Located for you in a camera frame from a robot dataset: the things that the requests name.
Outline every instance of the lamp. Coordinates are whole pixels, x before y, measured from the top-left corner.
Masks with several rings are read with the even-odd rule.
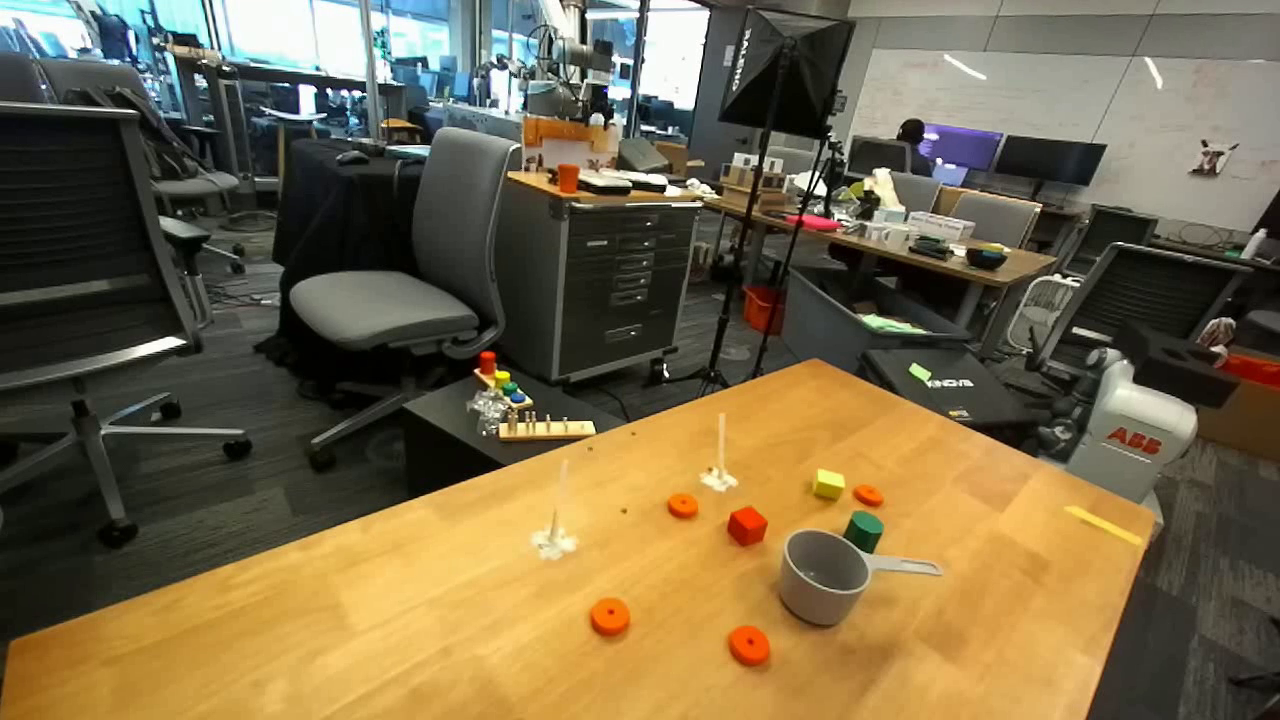
[[[751,229],[751,214],[761,202],[761,177],[766,177],[761,167],[767,156],[767,138],[791,134],[791,138],[819,142],[811,172],[819,167],[819,156],[827,143],[827,116],[835,108],[835,80],[843,68],[853,28],[858,28],[853,22],[824,22],[824,18],[795,18],[795,11],[751,11],[747,18],[747,28],[745,28],[741,54],[736,54],[741,85],[728,95],[728,106],[719,108],[719,122],[761,129],[756,177],[751,177],[745,223],[736,236],[736,264],[747,247],[747,229]],[[780,273],[791,264],[795,233],[799,229],[791,229],[791,245],[790,245]],[[728,386],[719,378],[719,347],[724,347],[724,331],[728,331],[734,297],[736,294],[724,288],[711,355],[696,374],[708,386]]]

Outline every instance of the ceiling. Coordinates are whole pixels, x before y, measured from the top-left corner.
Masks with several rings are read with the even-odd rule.
[[[799,11],[799,18],[850,18],[853,0],[696,0],[708,8],[785,8],[785,11]]]
[[[579,0],[586,8],[640,8],[640,0]],[[705,8],[785,8],[799,18],[850,18],[853,0],[650,0],[653,8],[681,8],[681,6],[705,6]]]

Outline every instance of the red cube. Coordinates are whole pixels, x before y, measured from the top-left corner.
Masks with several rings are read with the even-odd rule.
[[[767,522],[751,507],[751,506],[745,506],[745,507],[736,507],[734,518],[728,518],[728,536],[736,542],[736,546],[761,546],[766,542],[766,532],[767,532]]]

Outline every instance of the softbox light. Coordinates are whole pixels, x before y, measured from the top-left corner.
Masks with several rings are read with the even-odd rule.
[[[736,57],[736,89],[724,124],[791,138],[827,138],[853,22],[756,11]]]

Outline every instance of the person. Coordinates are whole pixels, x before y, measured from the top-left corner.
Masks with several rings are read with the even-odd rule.
[[[910,122],[897,129],[897,142],[911,147],[911,177],[932,177],[932,160],[919,156],[923,122],[910,116]]]

